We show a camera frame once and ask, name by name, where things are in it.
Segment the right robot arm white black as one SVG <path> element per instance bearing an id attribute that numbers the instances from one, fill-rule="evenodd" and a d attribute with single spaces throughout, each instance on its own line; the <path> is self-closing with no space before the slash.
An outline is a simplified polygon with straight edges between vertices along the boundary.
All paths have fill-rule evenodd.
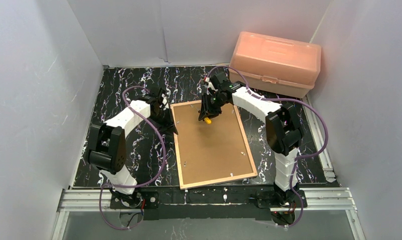
<path id="1" fill-rule="evenodd" d="M 231 82 L 220 72 L 204 79 L 199 121 L 207 121 L 222 113 L 225 104 L 242 108 L 265 124 L 266 140 L 275 154 L 276 177 L 274 185 L 286 191 L 297 191 L 295 158 L 304 135 L 294 105 L 266 100 L 240 81 Z"/>

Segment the white wooden photo frame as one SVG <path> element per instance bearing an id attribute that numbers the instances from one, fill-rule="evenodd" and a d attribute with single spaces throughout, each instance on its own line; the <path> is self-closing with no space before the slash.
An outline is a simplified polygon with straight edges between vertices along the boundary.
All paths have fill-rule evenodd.
<path id="1" fill-rule="evenodd" d="M 254 178 L 257 168 L 236 106 L 226 104 L 211 124 L 199 121 L 201 102 L 171 105 L 182 190 Z"/>

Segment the yellow handled screwdriver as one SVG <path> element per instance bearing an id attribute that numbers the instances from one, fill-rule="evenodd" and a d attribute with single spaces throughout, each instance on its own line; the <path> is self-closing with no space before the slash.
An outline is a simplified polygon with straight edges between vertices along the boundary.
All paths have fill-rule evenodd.
<path id="1" fill-rule="evenodd" d="M 208 125 L 212 124 L 211 119 L 208 118 L 208 117 L 205 117 L 203 120 L 204 120 Z"/>

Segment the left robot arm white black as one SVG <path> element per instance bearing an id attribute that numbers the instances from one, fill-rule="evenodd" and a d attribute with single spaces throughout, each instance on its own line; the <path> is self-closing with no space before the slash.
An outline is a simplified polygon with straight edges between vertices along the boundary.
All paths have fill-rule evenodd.
<path id="1" fill-rule="evenodd" d="M 161 87 L 145 90 L 136 100 L 126 99 L 122 93 L 125 109 L 102 124 L 92 124 L 86 147 L 87 162 L 96 167 L 121 194 L 132 195 L 142 187 L 131 176 L 125 162 L 127 159 L 126 138 L 141 122 L 151 126 L 165 147 L 163 135 L 175 135 L 177 129 L 170 109 L 167 92 Z"/>

